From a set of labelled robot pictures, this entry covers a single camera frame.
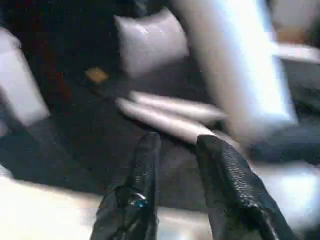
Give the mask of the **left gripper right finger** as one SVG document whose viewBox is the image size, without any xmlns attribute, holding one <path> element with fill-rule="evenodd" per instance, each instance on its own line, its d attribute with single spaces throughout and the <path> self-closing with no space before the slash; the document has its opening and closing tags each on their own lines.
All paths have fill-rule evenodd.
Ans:
<svg viewBox="0 0 320 240">
<path fill-rule="evenodd" d="M 232 145 L 200 135 L 196 160 L 213 239 L 297 239 L 262 180 Z"/>
</svg>

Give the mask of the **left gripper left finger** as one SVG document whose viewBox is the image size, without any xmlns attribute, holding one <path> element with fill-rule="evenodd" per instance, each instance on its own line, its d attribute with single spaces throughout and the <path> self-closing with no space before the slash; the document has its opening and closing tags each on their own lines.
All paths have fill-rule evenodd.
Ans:
<svg viewBox="0 0 320 240">
<path fill-rule="evenodd" d="M 99 204 L 90 239 L 157 239 L 160 150 L 156 132 L 140 138 L 126 179 L 110 188 Z"/>
</svg>

